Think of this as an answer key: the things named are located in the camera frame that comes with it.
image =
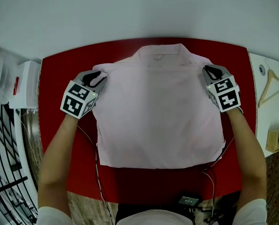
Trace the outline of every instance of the wooden block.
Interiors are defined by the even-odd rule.
[[[271,130],[267,134],[265,149],[272,153],[279,152],[279,129]]]

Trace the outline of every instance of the white wall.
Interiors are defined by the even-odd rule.
[[[154,36],[223,41],[279,60],[279,0],[0,0],[0,46],[28,58]]]

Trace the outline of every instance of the white shirt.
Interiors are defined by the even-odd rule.
[[[96,65],[108,77],[92,109],[100,164],[177,169],[215,161],[225,142],[202,74],[206,64],[212,63],[176,44]]]
[[[266,225],[266,201],[256,199],[243,206],[235,215],[233,225]],[[180,214],[166,210],[148,210],[120,220],[117,225],[192,225]],[[65,213],[50,207],[38,211],[37,225],[73,225]]]

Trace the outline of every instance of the shirt button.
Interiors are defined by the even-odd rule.
[[[160,60],[162,59],[162,54],[155,54],[154,55],[154,60]]]

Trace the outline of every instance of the person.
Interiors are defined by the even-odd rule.
[[[236,143],[242,188],[234,225],[266,224],[266,163],[263,151],[238,108],[227,111]],[[66,115],[45,152],[38,182],[38,225],[72,225],[66,183],[78,119]],[[117,225],[192,225],[168,210],[146,210],[125,217]]]

